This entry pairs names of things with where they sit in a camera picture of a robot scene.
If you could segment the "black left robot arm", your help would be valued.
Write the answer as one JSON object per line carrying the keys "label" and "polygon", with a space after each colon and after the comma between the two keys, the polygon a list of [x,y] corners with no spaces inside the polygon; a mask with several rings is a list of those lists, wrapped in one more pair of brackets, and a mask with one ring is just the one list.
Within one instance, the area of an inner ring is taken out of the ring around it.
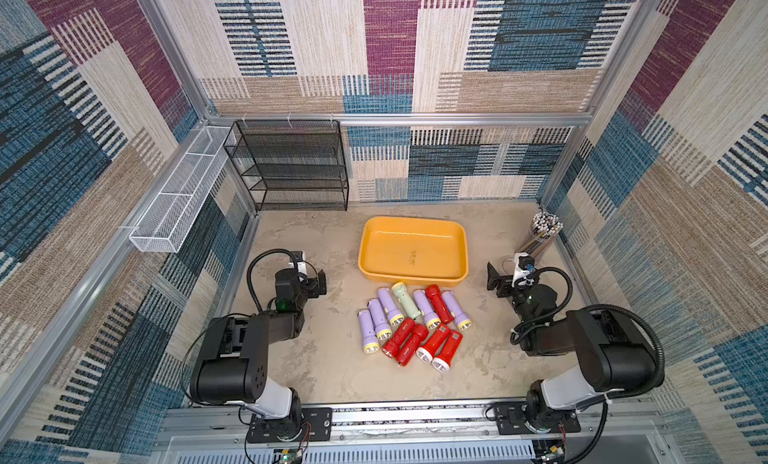
{"label": "black left robot arm", "polygon": [[234,406],[251,414],[246,440],[298,442],[310,440],[312,424],[303,415],[298,392],[268,376],[269,347],[293,340],[305,324],[308,301],[327,294],[326,277],[306,261],[302,251],[271,249],[248,265],[250,278],[267,257],[289,260],[275,273],[275,297],[263,306],[251,280],[247,287],[254,314],[230,313],[215,318],[190,346],[197,350],[191,369],[180,378],[185,397],[200,406]]}

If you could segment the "yellow plastic storage tray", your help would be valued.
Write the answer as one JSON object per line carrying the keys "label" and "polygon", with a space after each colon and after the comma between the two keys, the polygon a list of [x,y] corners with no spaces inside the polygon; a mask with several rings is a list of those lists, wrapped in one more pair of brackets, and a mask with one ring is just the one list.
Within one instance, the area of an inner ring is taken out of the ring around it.
{"label": "yellow plastic storage tray", "polygon": [[358,268],[375,282],[454,287],[469,274],[467,234],[448,220],[372,217],[363,228]]}

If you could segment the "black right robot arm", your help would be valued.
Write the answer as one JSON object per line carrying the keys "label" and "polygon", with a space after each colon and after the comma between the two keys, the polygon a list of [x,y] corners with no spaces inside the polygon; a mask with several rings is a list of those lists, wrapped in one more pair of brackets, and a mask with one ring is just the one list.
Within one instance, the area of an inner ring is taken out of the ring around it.
{"label": "black right robot arm", "polygon": [[614,400],[642,396],[663,383],[665,351],[636,313],[611,304],[569,310],[574,285],[565,271],[539,267],[526,253],[513,261],[510,275],[487,266],[488,290],[508,300],[519,318],[511,344],[529,357],[573,353],[577,363],[532,383],[524,401],[494,405],[494,419],[501,433],[522,424],[531,434],[559,435],[534,462],[579,463],[596,448]]}

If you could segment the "pale green flashlight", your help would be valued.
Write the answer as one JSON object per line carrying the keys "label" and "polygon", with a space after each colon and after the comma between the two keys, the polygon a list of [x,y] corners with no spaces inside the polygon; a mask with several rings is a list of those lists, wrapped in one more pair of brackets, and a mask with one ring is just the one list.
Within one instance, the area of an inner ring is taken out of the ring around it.
{"label": "pale green flashlight", "polygon": [[407,285],[404,282],[397,282],[393,284],[392,293],[409,318],[417,320],[422,316],[420,309],[409,294]]}

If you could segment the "purple flashlight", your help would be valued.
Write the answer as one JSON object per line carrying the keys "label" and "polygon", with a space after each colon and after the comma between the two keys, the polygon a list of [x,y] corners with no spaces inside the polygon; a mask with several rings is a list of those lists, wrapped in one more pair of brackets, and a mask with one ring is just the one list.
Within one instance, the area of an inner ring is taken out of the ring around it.
{"label": "purple flashlight", "polygon": [[413,293],[415,303],[423,316],[424,325],[428,330],[436,329],[441,324],[441,319],[435,312],[424,290],[416,290]]}
{"label": "purple flashlight", "polygon": [[444,291],[442,293],[442,299],[453,317],[453,323],[458,330],[466,330],[472,326],[471,319],[460,307],[452,291]]}
{"label": "purple flashlight", "polygon": [[361,310],[358,313],[358,321],[362,334],[362,349],[365,354],[372,354],[379,350],[379,341],[374,330],[373,319],[369,310]]}
{"label": "purple flashlight", "polygon": [[378,299],[372,299],[368,302],[367,307],[374,324],[374,332],[377,339],[379,341],[388,340],[392,336],[392,330],[385,316],[381,302]]}
{"label": "purple flashlight", "polygon": [[396,304],[391,290],[388,287],[379,288],[377,290],[377,296],[384,308],[389,324],[395,327],[399,326],[404,321],[405,316]]}

